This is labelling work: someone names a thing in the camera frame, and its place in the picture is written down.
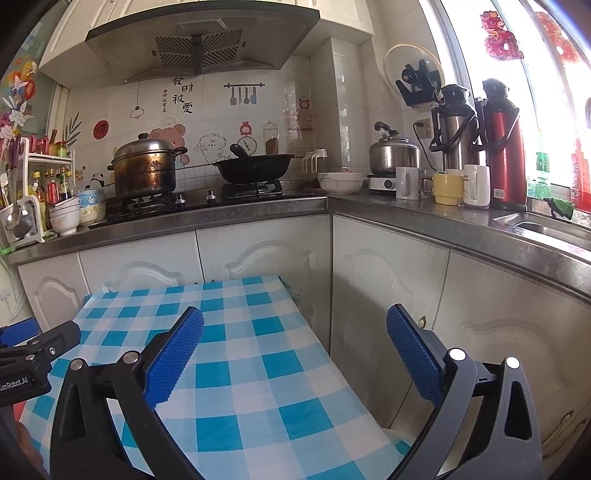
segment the range hood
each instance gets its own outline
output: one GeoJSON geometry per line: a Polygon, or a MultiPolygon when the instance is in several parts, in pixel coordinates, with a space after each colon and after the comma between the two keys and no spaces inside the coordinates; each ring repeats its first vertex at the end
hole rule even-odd
{"type": "Polygon", "coordinates": [[[283,3],[192,1],[107,22],[86,44],[121,83],[280,69],[319,20],[318,10],[283,3]]]}

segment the ceramic bowl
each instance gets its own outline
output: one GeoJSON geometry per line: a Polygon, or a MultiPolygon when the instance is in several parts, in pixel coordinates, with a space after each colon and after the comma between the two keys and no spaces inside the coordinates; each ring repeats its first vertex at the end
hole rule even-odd
{"type": "Polygon", "coordinates": [[[78,197],[72,197],[71,199],[64,200],[63,202],[56,203],[54,206],[49,207],[49,213],[58,212],[60,210],[72,207],[78,207],[80,205],[80,199],[78,197]]]}
{"type": "Polygon", "coordinates": [[[49,218],[54,218],[54,217],[57,217],[59,215],[65,215],[67,213],[79,212],[79,211],[80,211],[80,206],[79,205],[74,205],[74,206],[71,206],[71,207],[61,208],[59,210],[50,210],[49,211],[49,218]]]}
{"type": "Polygon", "coordinates": [[[105,193],[102,189],[84,190],[76,196],[80,199],[80,224],[82,226],[104,220],[107,214],[105,193]]]}
{"type": "Polygon", "coordinates": [[[319,173],[318,181],[328,193],[355,193],[363,186],[363,174],[351,171],[319,173]]]}
{"type": "Polygon", "coordinates": [[[51,226],[60,234],[60,236],[71,235],[76,233],[76,229],[80,225],[80,210],[75,212],[68,212],[62,215],[51,217],[51,226]]]}

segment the table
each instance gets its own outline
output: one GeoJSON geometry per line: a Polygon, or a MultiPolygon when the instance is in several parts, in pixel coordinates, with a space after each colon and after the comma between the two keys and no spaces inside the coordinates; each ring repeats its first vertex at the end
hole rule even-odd
{"type": "MultiPolygon", "coordinates": [[[[156,411],[207,480],[384,480],[396,468],[408,447],[385,435],[277,276],[90,297],[74,319],[81,344],[54,362],[52,391],[21,416],[46,468],[70,361],[141,351],[187,306],[203,312],[203,339],[156,411]]],[[[109,408],[131,462],[149,472],[117,402],[109,408]]]]}

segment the pot lid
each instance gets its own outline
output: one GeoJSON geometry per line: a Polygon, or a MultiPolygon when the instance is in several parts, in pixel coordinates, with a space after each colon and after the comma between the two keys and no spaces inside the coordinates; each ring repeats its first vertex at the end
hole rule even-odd
{"type": "Polygon", "coordinates": [[[139,134],[138,139],[129,142],[115,152],[113,163],[127,157],[145,153],[162,153],[174,150],[174,145],[163,138],[148,138],[147,133],[139,134]]]}

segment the white mug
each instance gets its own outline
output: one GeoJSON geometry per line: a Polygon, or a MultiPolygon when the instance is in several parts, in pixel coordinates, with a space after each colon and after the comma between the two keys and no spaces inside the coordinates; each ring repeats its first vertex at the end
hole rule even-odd
{"type": "Polygon", "coordinates": [[[418,200],[418,168],[396,167],[396,198],[418,200]]]}
{"type": "Polygon", "coordinates": [[[491,203],[491,171],[483,165],[464,166],[464,203],[488,208],[491,203]]]}

